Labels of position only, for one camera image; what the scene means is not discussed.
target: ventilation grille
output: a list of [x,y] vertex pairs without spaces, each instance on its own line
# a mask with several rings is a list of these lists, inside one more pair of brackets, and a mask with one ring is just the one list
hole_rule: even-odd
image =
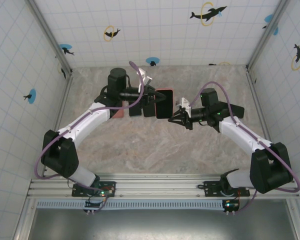
[[[97,209],[85,207],[82,199],[40,199],[38,209]],[[128,209],[209,209],[223,210],[222,200],[120,200],[109,199],[103,210]]]

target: metal corner post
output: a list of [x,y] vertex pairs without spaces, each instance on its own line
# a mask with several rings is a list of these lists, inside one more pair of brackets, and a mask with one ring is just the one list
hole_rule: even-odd
[[253,67],[256,65],[262,51],[265,49],[270,37],[272,36],[276,27],[278,26],[278,23],[290,2],[291,0],[281,0],[279,2],[276,10],[274,11],[271,21],[265,29],[262,38],[260,39],[259,43],[253,51],[252,57],[248,63],[248,72],[250,72],[250,70],[253,69]]
[[50,27],[48,26],[44,16],[42,15],[37,3],[35,2],[35,0],[25,0],[25,3],[30,8],[30,10],[33,14],[33,17],[35,18],[35,20],[41,27],[43,34],[46,36],[48,42],[50,43],[51,47],[53,48],[56,57],[60,61],[62,69],[68,75],[71,75],[71,67],[70,67],[65,55],[61,51],[59,44],[58,44],[57,40],[55,39],[55,36],[53,35]]

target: gray floor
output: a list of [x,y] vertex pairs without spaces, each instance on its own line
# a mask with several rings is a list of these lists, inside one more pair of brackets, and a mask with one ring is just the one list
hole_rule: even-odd
[[[133,86],[138,76],[124,67]],[[78,68],[73,73],[61,126],[81,115],[107,85],[112,67]],[[155,66],[143,67],[155,88],[173,88],[175,100],[192,101],[204,83],[222,84],[231,103],[245,108],[242,120],[262,135],[252,94],[243,66]],[[219,99],[225,101],[215,86]],[[80,163],[95,173],[221,174],[250,165],[234,142],[208,126],[194,125],[189,131],[166,119],[129,117],[110,119],[94,130],[77,149]]]
[[38,209],[30,240],[294,240],[282,200],[255,200],[236,216],[216,210]]

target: white tiled wall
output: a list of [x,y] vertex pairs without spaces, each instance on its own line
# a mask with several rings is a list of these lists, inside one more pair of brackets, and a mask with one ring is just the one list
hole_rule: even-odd
[[[0,239],[11,239],[66,80],[24,0],[0,0]],[[36,90],[33,104],[24,100]]]
[[[147,65],[247,64],[279,0],[37,0],[73,68]],[[226,7],[210,26],[202,14]],[[104,40],[108,26],[119,33]]]
[[285,11],[279,33],[272,36],[254,69],[256,91],[273,142],[286,145],[293,170],[300,178],[300,0]]

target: marble floor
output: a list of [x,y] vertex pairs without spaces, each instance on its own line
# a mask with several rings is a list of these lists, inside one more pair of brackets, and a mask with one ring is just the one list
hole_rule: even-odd
[[[107,85],[113,67],[77,68],[65,104],[61,127],[81,115]],[[243,66],[145,66],[154,88],[173,88],[175,100],[190,102],[208,81],[222,84],[232,104],[245,108],[243,123],[263,135],[256,107]],[[132,86],[138,76],[124,67]],[[219,99],[225,97],[217,86]],[[246,155],[228,137],[212,127],[194,124],[193,130],[169,123],[166,119],[143,116],[110,119],[95,129],[77,148],[80,164],[95,173],[221,174],[248,169]]]

